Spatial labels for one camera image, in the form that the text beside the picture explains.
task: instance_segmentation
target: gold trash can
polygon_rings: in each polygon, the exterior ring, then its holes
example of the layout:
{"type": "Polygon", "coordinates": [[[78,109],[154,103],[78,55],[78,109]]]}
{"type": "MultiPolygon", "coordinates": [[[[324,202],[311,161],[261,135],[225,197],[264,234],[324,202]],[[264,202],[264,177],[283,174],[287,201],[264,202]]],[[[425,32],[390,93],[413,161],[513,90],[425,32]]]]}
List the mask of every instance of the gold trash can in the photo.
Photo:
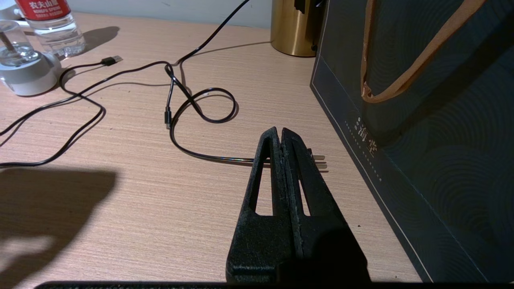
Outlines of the gold trash can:
{"type": "Polygon", "coordinates": [[[316,56],[323,20],[323,0],[273,0],[271,45],[300,57],[316,56]]]}

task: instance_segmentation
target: red bottle label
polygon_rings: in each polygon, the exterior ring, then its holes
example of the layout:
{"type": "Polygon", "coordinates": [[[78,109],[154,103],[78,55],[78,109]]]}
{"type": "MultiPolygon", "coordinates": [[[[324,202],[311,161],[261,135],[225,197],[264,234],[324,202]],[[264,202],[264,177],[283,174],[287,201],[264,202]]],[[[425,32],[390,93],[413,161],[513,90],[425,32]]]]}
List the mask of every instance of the red bottle label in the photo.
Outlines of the red bottle label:
{"type": "Polygon", "coordinates": [[[70,13],[66,0],[16,0],[16,2],[28,20],[53,20],[70,13]]]}

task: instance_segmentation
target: wooden desk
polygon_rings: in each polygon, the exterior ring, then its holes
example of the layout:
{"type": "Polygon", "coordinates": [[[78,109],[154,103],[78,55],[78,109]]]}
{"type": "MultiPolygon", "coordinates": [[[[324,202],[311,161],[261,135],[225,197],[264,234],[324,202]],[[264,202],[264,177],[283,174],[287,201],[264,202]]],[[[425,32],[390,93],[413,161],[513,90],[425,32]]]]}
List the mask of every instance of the wooden desk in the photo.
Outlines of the wooden desk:
{"type": "MultiPolygon", "coordinates": [[[[115,37],[81,56],[64,60],[64,67],[114,55],[122,56],[124,61],[77,76],[68,84],[74,91],[120,70],[158,60],[175,62],[216,28],[216,25],[91,14],[77,14],[77,19],[82,30],[89,31],[85,34],[95,45],[115,37]],[[115,27],[106,28],[112,25],[119,27],[117,35],[115,27]]],[[[259,136],[266,129],[276,126],[280,131],[287,127],[297,132],[316,154],[326,156],[329,172],[323,177],[368,259],[372,279],[419,281],[308,86],[314,58],[284,55],[275,51],[268,40],[266,29],[227,26],[202,53],[184,64],[186,84],[193,92],[223,87],[235,95],[240,110],[228,123],[210,124],[188,109],[179,121],[177,140],[197,152],[253,157],[259,136]]],[[[11,227],[0,224],[0,251],[6,244],[18,248],[19,254],[31,251],[16,259],[19,272],[16,276],[4,271],[2,286],[5,282],[7,287],[14,286],[18,279],[22,280],[18,288],[31,288],[49,280],[225,280],[225,260],[250,167],[195,159],[172,145],[163,123],[169,81],[162,66],[154,67],[123,75],[91,96],[107,108],[107,116],[64,156],[40,169],[114,172],[114,188],[102,196],[86,217],[64,209],[77,206],[72,204],[77,202],[74,192],[68,191],[66,197],[51,200],[38,196],[38,202],[47,202],[45,206],[63,211],[52,213],[51,222],[44,215],[31,216],[29,209],[29,216],[23,216],[28,222],[17,228],[17,233],[10,234],[11,227]],[[34,226],[27,224],[35,223],[39,224],[38,229],[31,232],[34,226]],[[31,255],[37,249],[29,237],[48,237],[41,229],[42,224],[48,225],[46,230],[56,232],[49,234],[52,238],[59,238],[66,230],[59,225],[78,227],[71,229],[76,234],[62,242],[58,252],[43,250],[31,255]],[[27,262],[39,262],[39,265],[32,268],[27,262]]],[[[65,97],[63,91],[56,89],[45,95],[22,98],[2,86],[0,128],[35,107],[65,97]]],[[[176,110],[184,100],[176,89],[172,109],[176,110]]],[[[207,98],[199,104],[213,118],[223,117],[231,109],[229,100],[222,97],[207,98]]],[[[85,101],[44,111],[27,121],[1,147],[0,160],[42,160],[56,152],[96,112],[97,108],[85,101]]],[[[26,185],[38,188],[59,187],[55,179],[27,175],[23,178],[24,173],[18,172],[17,181],[21,179],[26,185]]],[[[70,183],[81,190],[95,188],[94,179],[67,177],[59,182],[60,188],[70,183]]],[[[268,182],[269,174],[264,173],[260,213],[271,212],[268,182]]],[[[4,183],[10,204],[17,204],[17,196],[9,195],[9,189],[19,184],[4,183]]],[[[14,216],[6,212],[19,214],[15,208],[12,205],[10,210],[0,212],[2,219],[12,220],[14,216]]],[[[12,262],[0,261],[4,267],[12,262]]]]}

